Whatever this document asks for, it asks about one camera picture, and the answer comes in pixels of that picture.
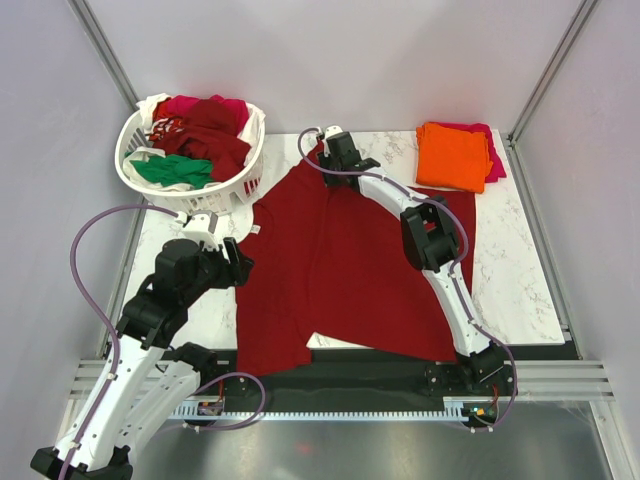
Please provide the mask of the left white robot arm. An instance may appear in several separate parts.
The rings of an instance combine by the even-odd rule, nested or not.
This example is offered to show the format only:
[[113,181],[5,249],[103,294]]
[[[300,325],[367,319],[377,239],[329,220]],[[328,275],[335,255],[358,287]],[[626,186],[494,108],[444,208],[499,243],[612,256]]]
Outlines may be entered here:
[[187,397],[219,382],[213,351],[185,343],[146,394],[148,375],[206,292],[244,285],[253,262],[235,239],[208,247],[189,239],[165,243],[155,267],[125,304],[104,369],[67,433],[40,448],[30,466],[47,479],[129,479],[151,438]]

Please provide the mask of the dark red t shirt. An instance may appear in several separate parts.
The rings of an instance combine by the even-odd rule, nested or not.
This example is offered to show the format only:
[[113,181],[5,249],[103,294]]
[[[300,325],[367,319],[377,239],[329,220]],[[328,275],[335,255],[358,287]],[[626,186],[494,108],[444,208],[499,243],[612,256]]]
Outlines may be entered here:
[[237,367],[256,376],[311,361],[314,334],[429,361],[452,362],[449,326],[431,286],[408,263],[399,221],[306,164],[254,207],[240,245],[254,263],[236,292]]

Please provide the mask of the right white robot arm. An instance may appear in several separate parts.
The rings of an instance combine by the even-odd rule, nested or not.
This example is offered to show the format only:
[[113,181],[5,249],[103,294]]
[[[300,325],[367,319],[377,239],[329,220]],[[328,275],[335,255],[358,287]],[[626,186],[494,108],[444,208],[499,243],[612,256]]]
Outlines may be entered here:
[[338,126],[311,130],[323,151],[311,165],[328,186],[347,186],[383,207],[400,224],[405,258],[434,291],[448,323],[457,359],[458,381],[477,394],[494,378],[517,393],[513,354],[479,325],[479,315],[466,286],[462,261],[470,250],[469,235],[442,198],[421,194],[390,176],[381,164],[364,158],[352,135]]

